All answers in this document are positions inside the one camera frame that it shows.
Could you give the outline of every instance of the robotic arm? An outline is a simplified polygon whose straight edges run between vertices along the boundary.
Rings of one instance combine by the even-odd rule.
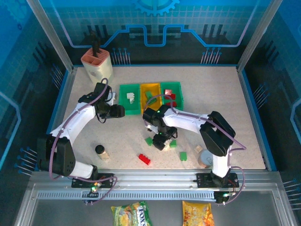
[[[209,119],[223,128],[231,137],[235,136],[235,131],[218,112],[211,114],[193,114],[183,111],[175,113],[170,106],[162,105],[157,111],[147,108],[143,114],[143,119],[147,122],[147,129],[156,135],[153,144],[162,150],[171,138],[177,138],[177,128],[187,129],[202,136],[205,145],[213,154],[213,181],[220,186],[228,182],[230,169],[228,166],[228,152],[233,141],[218,129],[214,130],[212,124],[204,119]]]
[[[92,105],[87,106],[83,110],[79,109],[95,100],[99,94],[104,90],[105,84],[97,83],[94,91],[88,95],[83,95],[72,112],[78,112],[68,123],[68,126],[61,133],[57,145],[56,152],[53,158],[52,172],[62,176],[73,176],[80,178],[97,178],[97,167],[76,161],[72,149],[72,145],[85,127],[85,125],[92,120],[95,116],[103,119],[105,122],[109,118],[121,118],[125,116],[125,109],[123,106],[114,105],[114,98],[116,93],[110,92],[111,87],[107,86],[104,94]],[[41,170],[49,171],[50,153],[56,136],[59,134],[66,119],[58,128],[53,130],[49,135],[45,135],[38,139],[38,168]]]

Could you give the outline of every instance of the chip bag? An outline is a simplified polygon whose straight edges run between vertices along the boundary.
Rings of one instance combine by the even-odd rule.
[[[111,206],[113,226],[152,226],[145,201],[126,206]]]
[[[183,226],[214,226],[211,204],[183,201]]]

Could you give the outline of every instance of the snack bag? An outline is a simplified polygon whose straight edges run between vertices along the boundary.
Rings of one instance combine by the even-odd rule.
[[[145,201],[127,206],[111,206],[113,226],[152,226]]]
[[[211,204],[183,201],[183,226],[214,226]]]

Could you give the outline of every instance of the gear logo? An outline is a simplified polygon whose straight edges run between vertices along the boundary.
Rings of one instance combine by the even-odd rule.
[[[27,5],[25,0],[0,0],[0,6],[6,6],[11,16],[19,23],[26,17]]]
[[[169,13],[170,9],[174,9],[176,3],[180,3],[179,0],[133,0],[136,9],[140,9],[141,13],[146,13],[150,16],[153,14],[157,16],[160,14],[163,16],[163,13]]]

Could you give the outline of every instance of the glass panel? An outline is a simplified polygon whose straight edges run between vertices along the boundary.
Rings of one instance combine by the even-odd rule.
[[[65,68],[26,1],[0,1],[0,33],[0,225],[13,225],[35,167],[20,148],[46,132]]]
[[[289,185],[301,181],[300,10],[299,1],[282,2],[245,68],[282,180],[297,179]],[[292,203],[299,203],[299,195],[295,198]],[[301,219],[300,210],[294,212]]]
[[[269,0],[41,3],[75,65],[91,47],[91,30],[116,65],[214,65],[238,63]]]

